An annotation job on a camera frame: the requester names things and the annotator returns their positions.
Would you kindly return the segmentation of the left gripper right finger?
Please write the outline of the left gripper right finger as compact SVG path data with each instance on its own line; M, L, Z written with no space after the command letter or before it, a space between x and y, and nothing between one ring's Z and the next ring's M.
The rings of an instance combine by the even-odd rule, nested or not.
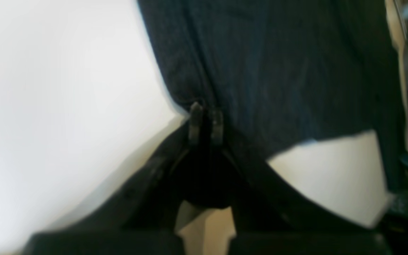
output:
M211 144L214 147L222 146L224 135L224 117L219 109L211 110Z

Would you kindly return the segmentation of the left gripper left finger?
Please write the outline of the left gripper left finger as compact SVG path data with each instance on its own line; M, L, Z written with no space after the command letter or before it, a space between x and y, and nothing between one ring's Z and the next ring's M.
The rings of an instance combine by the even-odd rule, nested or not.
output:
M189 113L188 143L194 147L200 143L204 109L198 102L194 102Z

